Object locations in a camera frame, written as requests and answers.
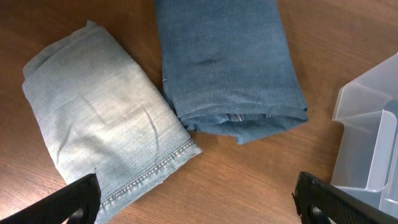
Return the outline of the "dark blue jeans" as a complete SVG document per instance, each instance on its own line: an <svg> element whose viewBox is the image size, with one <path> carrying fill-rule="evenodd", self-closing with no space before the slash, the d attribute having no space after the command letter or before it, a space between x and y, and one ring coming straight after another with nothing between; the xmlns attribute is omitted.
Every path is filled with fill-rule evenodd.
<svg viewBox="0 0 398 224"><path fill-rule="evenodd" d="M157 0L167 101L189 131L239 144L308 120L275 0Z"/></svg>

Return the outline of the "light blue jeans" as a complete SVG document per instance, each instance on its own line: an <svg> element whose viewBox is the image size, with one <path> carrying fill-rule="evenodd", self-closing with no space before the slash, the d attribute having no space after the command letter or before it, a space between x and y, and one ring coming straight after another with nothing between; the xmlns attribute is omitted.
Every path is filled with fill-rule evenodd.
<svg viewBox="0 0 398 224"><path fill-rule="evenodd" d="M106 223L201 153L142 68L94 22L49 45L22 85L66 183L94 173Z"/></svg>

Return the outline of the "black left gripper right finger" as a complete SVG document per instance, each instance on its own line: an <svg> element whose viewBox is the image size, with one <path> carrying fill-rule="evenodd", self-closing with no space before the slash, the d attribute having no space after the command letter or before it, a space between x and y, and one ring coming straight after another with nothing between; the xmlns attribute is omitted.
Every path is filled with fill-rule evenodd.
<svg viewBox="0 0 398 224"><path fill-rule="evenodd" d="M299 173L292 196L302 224L397 224L397 218L308 172Z"/></svg>

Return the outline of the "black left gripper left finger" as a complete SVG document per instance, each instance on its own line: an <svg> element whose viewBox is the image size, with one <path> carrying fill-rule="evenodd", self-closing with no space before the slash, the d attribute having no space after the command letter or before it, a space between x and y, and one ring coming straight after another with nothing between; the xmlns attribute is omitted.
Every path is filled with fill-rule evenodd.
<svg viewBox="0 0 398 224"><path fill-rule="evenodd" d="M31 206L1 220L1 224L94 224L101 190L95 174L88 174Z"/></svg>

